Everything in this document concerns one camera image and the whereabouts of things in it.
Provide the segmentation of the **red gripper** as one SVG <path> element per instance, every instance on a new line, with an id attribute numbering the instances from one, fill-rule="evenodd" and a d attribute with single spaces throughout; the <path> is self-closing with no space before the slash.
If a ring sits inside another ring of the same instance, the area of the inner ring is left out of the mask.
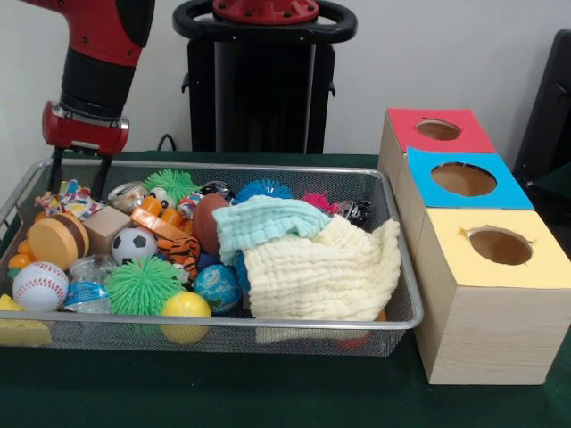
<path id="1" fill-rule="evenodd" d="M 101 199 L 112 156 L 122 152 L 129 133 L 127 118 L 90 119 L 66 111 L 59 103 L 48 101 L 42 115 L 42 134 L 54 149 L 49 177 L 49 192 L 58 194 L 62 182 L 64 149 L 86 149 L 103 155 L 91 186 L 91 197 Z"/>

